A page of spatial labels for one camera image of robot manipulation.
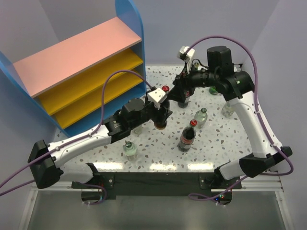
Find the clear soda bottle shelved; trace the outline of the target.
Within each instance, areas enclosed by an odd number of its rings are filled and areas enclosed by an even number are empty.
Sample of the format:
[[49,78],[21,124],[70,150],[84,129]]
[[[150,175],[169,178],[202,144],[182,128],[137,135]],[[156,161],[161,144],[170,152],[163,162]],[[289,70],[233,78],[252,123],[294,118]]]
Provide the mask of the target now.
[[135,129],[133,129],[133,134],[140,135],[142,133],[143,127],[142,125],[137,126]]

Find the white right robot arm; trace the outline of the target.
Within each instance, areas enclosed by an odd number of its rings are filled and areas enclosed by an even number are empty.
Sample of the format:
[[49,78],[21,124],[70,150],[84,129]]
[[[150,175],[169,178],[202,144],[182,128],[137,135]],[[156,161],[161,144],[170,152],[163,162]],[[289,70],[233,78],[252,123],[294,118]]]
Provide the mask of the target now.
[[225,188],[231,179],[246,175],[250,178],[277,165],[293,152],[273,133],[255,98],[256,88],[245,71],[235,72],[231,50],[226,46],[207,49],[208,68],[183,70],[175,77],[168,99],[184,103],[195,88],[215,87],[234,109],[248,136],[252,153],[225,163],[214,170],[214,184]]

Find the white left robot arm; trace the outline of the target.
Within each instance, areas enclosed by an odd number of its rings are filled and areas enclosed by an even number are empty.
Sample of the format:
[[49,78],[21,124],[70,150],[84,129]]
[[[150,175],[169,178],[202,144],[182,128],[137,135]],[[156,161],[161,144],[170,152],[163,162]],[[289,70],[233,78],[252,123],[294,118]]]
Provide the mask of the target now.
[[163,99],[155,104],[149,96],[143,101],[133,98],[102,124],[63,141],[45,143],[40,140],[33,145],[28,158],[29,167],[37,188],[48,188],[64,174],[61,167],[73,158],[100,146],[113,144],[128,137],[132,130],[148,121],[157,128],[165,128],[170,111],[170,102]]

